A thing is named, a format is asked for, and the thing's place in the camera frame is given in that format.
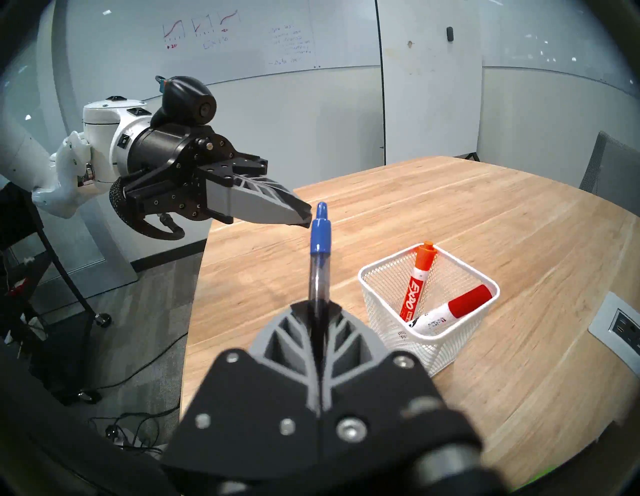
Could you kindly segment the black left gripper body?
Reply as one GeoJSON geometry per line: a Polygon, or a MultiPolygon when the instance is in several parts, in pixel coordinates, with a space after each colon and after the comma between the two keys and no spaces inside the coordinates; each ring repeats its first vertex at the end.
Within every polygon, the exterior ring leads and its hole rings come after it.
{"type": "Polygon", "coordinates": [[[236,149],[226,137],[208,125],[179,124],[147,127],[135,139],[133,132],[129,136],[127,172],[109,192],[121,220],[143,224],[147,216],[176,214],[194,222],[234,222],[207,210],[206,180],[200,171],[235,158],[236,149]]]}

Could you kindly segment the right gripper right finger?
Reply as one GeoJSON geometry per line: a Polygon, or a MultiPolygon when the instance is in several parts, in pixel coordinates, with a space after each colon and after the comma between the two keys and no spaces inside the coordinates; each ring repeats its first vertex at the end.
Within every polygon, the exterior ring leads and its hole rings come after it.
{"type": "Polygon", "coordinates": [[[321,441],[433,441],[445,418],[442,397],[415,355],[386,350],[340,305],[320,303],[321,441]]]}

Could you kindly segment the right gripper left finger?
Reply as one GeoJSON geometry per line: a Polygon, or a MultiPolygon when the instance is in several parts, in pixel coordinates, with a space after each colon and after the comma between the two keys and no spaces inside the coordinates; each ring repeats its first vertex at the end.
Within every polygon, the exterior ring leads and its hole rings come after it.
{"type": "Polygon", "coordinates": [[[321,459],[321,394],[308,303],[293,303],[248,351],[212,363],[161,466],[180,493],[216,493],[306,471],[321,459]]]}

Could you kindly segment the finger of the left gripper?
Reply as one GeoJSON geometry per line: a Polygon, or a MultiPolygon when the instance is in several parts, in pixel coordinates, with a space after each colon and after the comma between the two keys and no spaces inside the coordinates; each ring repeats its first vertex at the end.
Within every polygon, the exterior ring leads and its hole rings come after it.
{"type": "Polygon", "coordinates": [[[225,160],[209,161],[196,167],[198,180],[210,181],[221,186],[233,186],[236,177],[266,176],[268,161],[256,155],[241,155],[225,160]]]}
{"type": "Polygon", "coordinates": [[[266,176],[234,175],[231,185],[205,180],[207,211],[225,222],[309,228],[312,207],[294,191],[266,176]]]}

